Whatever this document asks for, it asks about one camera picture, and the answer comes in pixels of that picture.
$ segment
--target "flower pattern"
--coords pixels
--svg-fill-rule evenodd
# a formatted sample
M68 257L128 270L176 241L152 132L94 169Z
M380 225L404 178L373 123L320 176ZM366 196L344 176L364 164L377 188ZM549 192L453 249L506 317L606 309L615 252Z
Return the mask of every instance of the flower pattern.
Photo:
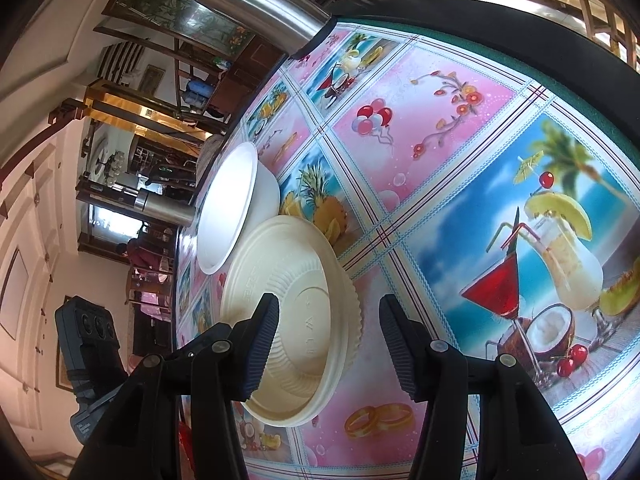
M455 72L450 72L447 75L443 75L441 74L440 70L434 70L434 72L431 72L428 76L440 78L442 82L440 88L437 89L433 93L433 95L451 95L451 104L460 104L456 106L457 116L452 115L450 121L447 121L444 118L440 119L436 123L437 132L425 136L422 142L419 142L414 146L414 160L418 160L421 156L423 156L426 152L427 147L430 145L434 148L441 148L442 146L444 146L446 136L450 134L463 121L463 118L465 116L468 116L470 113L473 115L478 114L476 107L483 100L482 94L478 91L478 89L475 86L470 85L468 82L461 82ZM420 76L419 78L411 80L411 83L418 84L418 81L420 79L428 76Z

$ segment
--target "palm tree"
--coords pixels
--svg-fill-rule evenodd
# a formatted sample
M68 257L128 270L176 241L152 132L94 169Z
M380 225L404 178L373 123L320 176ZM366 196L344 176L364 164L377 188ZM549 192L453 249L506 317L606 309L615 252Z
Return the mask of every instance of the palm tree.
M564 131L558 124L551 120L542 123L542 131L545 138L535 140L529 147L533 152L544 152L551 158L544 169L549 171L562 186L562 191L576 198L575 184L580 174L588 176L594 182L600 184L612 195L629 202L626 194L615 189L589 162L593 157L587 152L580 142Z
M349 43L347 43L345 50L348 52L353 48L357 48L359 44L361 44L363 41L367 39L369 39L367 34L357 32L351 37L351 39L349 40Z

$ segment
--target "coconut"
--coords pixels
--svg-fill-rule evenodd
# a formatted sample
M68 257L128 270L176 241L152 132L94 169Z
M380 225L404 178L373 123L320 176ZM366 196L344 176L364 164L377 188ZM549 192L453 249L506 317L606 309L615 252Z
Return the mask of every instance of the coconut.
M538 360L564 357L574 339L574 313L562 303L548 306L527 329L527 338Z
M247 442L252 442L255 438L255 428L254 425L248 422L244 427L244 434L246 435Z
M518 321L522 328L526 331L531 320L527 317L519 317ZM528 372L533 370L533 363L529 357L529 353L522 342L520 333L511 325L498 341L498 355L511 354L514 356L522 367Z

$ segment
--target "cocktail umbrella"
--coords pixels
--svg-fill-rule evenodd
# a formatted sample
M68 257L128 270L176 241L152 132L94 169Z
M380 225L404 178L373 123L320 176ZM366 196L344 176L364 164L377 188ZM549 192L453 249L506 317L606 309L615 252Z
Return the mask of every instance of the cocktail umbrella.
M518 160L520 160L520 166L518 167L518 171L516 171L516 175L513 177L513 183L519 184L531 175L536 174L536 166L544 156L545 152L537 152L536 154L524 159L518 157Z

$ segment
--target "person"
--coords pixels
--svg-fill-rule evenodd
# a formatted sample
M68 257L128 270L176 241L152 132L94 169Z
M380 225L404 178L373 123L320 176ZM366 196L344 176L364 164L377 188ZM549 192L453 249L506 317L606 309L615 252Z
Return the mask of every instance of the person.
M118 244L116 253L126 256L129 263L140 269L161 270L162 256L152 253L140 245L137 238L132 238L126 244Z

